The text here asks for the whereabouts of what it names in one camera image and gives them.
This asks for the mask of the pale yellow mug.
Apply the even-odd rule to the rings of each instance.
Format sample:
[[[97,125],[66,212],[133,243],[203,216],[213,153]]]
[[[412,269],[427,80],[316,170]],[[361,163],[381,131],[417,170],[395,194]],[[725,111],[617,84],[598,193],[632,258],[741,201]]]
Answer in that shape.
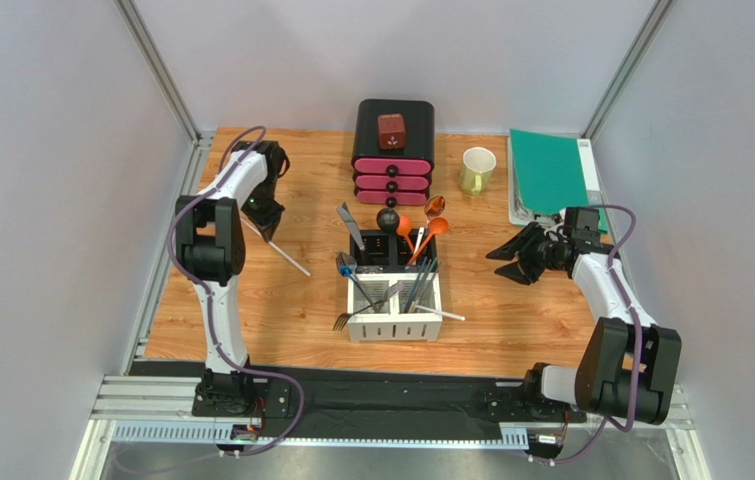
[[[483,147],[467,149],[462,156],[459,185],[469,195],[478,196],[487,187],[497,166],[495,154]]]

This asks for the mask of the dark blue chopstick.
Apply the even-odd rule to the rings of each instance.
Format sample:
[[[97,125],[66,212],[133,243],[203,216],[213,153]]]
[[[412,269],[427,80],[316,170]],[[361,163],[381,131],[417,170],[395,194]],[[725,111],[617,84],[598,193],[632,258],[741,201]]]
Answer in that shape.
[[[409,302],[412,289],[418,279],[419,265],[413,263],[406,266],[405,277],[402,279],[403,288],[399,294],[399,312],[407,312],[407,303]]]

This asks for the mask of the black plastic fork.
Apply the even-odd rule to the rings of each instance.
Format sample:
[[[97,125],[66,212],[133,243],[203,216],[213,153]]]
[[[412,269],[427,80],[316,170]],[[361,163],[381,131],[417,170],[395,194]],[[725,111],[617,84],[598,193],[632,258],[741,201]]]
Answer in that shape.
[[[342,331],[346,327],[346,325],[348,324],[348,322],[354,316],[359,315],[361,313],[368,313],[368,312],[379,313],[381,311],[381,308],[385,305],[385,303],[386,303],[385,300],[380,300],[380,301],[377,301],[374,306],[368,305],[368,306],[362,307],[362,308],[360,308],[360,309],[358,309],[358,310],[356,310],[354,312],[344,312],[344,313],[339,314],[337,316],[337,318],[336,318],[333,326],[332,326],[332,330],[333,331]]]

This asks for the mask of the teal chopstick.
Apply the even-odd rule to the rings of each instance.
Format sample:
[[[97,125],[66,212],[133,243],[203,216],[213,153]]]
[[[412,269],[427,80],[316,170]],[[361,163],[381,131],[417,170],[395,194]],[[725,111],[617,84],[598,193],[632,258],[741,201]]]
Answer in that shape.
[[[411,307],[423,297],[425,289],[427,288],[428,282],[430,280],[430,277],[432,276],[433,272],[438,268],[438,262],[439,260],[437,258],[431,259],[427,267],[423,271],[423,275],[417,281],[415,289],[411,292],[411,295],[409,298],[409,306],[407,307],[408,313],[412,312]]]

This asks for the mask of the silver metal chopstick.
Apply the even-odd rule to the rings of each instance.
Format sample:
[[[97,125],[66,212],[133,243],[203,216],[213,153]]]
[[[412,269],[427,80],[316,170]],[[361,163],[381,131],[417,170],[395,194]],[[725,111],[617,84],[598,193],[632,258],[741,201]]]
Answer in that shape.
[[[426,258],[425,262],[422,264],[420,275],[415,280],[413,287],[410,291],[410,295],[407,300],[407,304],[405,306],[404,312],[409,313],[412,309],[412,304],[417,299],[420,291],[424,288],[424,284],[427,280],[427,277],[431,274],[433,271],[433,268],[437,265],[438,260],[437,259],[428,259]]]

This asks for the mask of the black utensil caddy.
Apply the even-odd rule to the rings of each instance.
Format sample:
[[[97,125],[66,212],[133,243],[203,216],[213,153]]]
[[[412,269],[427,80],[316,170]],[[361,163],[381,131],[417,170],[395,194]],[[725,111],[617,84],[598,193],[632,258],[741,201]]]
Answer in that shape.
[[[437,257],[436,240],[428,244],[413,264],[407,264],[413,253],[405,240],[382,230],[363,230],[361,236],[365,253],[360,251],[352,237],[349,238],[349,254],[358,264],[358,274],[416,273],[425,259]]]

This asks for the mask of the small white plastic spoon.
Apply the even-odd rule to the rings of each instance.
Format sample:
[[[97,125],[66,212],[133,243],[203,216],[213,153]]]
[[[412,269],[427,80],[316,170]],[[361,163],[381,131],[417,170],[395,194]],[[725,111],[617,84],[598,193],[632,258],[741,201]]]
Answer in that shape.
[[[419,249],[419,248],[420,248],[420,246],[421,246],[421,243],[422,243],[422,239],[423,239],[423,237],[424,237],[424,233],[425,233],[425,230],[426,230],[426,229],[425,229],[425,227],[419,227],[419,228],[417,229],[417,234],[416,234],[416,237],[415,237],[415,240],[416,240],[416,241],[414,242],[414,247],[413,247],[413,249],[412,249],[412,253],[413,253],[413,256],[415,256],[415,254],[416,254],[416,253],[418,252],[418,249]]]

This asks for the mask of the steel spoon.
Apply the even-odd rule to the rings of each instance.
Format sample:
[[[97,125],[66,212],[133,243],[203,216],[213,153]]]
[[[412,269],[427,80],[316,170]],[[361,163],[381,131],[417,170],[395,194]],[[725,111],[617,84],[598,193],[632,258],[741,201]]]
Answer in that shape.
[[[446,199],[443,195],[435,195],[429,198],[424,206],[424,213],[427,222],[430,223],[437,217],[440,217],[446,207]]]

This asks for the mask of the steel fork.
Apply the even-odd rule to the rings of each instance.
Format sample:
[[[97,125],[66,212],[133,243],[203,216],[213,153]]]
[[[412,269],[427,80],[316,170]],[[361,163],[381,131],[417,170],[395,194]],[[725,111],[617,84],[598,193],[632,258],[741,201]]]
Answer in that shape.
[[[368,301],[369,305],[371,306],[372,310],[375,313],[379,312],[379,308],[377,304],[373,301],[372,297],[368,293],[368,291],[365,289],[362,282],[358,279],[356,274],[356,268],[358,266],[356,260],[347,252],[344,251],[338,251],[336,253],[336,268],[338,272],[343,276],[351,280],[354,284],[354,286],[360,291],[360,293],[364,296],[364,298]]]

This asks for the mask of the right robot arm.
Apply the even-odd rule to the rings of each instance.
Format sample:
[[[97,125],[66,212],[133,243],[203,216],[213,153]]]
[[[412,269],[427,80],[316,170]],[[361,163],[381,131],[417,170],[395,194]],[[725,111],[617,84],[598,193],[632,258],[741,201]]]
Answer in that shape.
[[[612,205],[568,207],[563,223],[528,223],[490,251],[496,274],[522,285],[547,271],[563,271],[586,300],[595,327],[576,368],[540,362],[524,378],[534,406],[568,407],[612,419],[622,431],[634,423],[665,422],[673,397],[682,341],[645,311],[623,273],[619,244],[605,243],[602,213]]]

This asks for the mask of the white orange chopstick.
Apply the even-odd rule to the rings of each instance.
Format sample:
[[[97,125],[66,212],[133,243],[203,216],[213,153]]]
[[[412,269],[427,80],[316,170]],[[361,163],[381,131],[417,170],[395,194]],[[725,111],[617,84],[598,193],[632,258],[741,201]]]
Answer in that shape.
[[[266,240],[262,236],[262,232],[249,220],[241,220],[241,223],[246,226],[248,229],[250,229],[255,235],[257,235],[261,240],[265,242],[266,245],[270,246],[277,254],[279,254],[286,262],[288,262],[290,265],[295,267],[299,272],[301,272],[306,277],[310,277],[311,273],[297,260],[295,260],[291,255],[289,255],[287,252],[285,252],[281,247],[279,247],[274,241],[272,240]]]

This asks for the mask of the white slotted utensil caddy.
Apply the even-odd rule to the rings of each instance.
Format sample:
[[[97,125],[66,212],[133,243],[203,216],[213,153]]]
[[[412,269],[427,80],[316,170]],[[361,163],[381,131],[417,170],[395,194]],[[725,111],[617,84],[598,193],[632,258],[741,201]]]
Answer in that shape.
[[[360,274],[358,279],[376,303],[382,300],[384,292],[391,284],[402,281],[404,277],[405,273]],[[353,343],[436,341],[442,327],[442,317],[415,309],[412,309],[411,313],[400,313],[399,294],[393,296],[389,305],[379,313],[368,312],[354,316],[344,328],[349,340]],[[437,273],[432,274],[423,297],[415,304],[442,310],[441,285]],[[354,312],[368,305],[368,301],[353,282],[349,281],[347,312]]]

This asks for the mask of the brown cube box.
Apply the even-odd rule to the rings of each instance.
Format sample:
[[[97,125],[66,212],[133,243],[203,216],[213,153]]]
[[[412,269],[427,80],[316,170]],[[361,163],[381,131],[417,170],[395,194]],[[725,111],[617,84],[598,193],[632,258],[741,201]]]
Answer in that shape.
[[[378,146],[381,150],[398,150],[406,145],[406,126],[400,113],[377,117]]]

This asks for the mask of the black ladle spoon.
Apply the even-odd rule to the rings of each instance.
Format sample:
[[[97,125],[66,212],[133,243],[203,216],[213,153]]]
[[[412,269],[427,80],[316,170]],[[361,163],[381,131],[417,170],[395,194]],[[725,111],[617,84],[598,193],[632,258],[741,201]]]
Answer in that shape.
[[[393,208],[381,209],[376,217],[378,228],[387,234],[395,234],[400,225],[400,216]]]

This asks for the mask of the green folder binder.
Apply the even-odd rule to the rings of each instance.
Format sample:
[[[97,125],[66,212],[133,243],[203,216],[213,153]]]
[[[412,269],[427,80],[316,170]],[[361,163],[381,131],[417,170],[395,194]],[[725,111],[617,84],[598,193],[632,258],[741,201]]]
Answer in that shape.
[[[567,207],[603,202],[590,140],[512,129],[506,145],[511,224],[551,227]]]

